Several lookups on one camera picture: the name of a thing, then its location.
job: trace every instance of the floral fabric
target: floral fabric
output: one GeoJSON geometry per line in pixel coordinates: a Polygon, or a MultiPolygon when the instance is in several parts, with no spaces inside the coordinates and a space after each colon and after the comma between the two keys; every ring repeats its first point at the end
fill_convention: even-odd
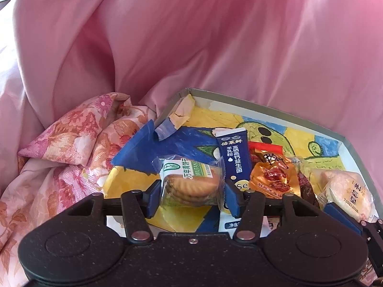
{"type": "Polygon", "coordinates": [[[20,175],[0,198],[0,286],[27,282],[17,258],[24,235],[86,195],[102,192],[114,155],[151,119],[155,113],[148,107],[109,93],[68,112],[20,150],[20,175]]]}

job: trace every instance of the floral cloth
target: floral cloth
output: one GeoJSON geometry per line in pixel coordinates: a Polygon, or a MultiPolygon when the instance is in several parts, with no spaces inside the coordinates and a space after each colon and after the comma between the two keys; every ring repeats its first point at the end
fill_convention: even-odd
{"type": "Polygon", "coordinates": [[[20,175],[0,198],[0,286],[27,282],[17,258],[20,240],[86,195],[102,192],[112,158],[150,119],[155,113],[148,107],[109,93],[69,111],[19,151],[20,175]]]}

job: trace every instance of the screw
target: screw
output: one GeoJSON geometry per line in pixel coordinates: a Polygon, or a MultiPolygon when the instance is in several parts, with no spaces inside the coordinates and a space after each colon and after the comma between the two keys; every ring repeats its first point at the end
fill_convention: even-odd
{"type": "Polygon", "coordinates": [[[243,241],[250,241],[254,239],[255,233],[252,231],[244,230],[244,231],[239,231],[237,233],[237,238],[243,240],[243,241]]]}
{"type": "Polygon", "coordinates": [[[150,233],[147,231],[135,231],[132,233],[132,239],[136,241],[146,241],[150,238],[150,233]]]}

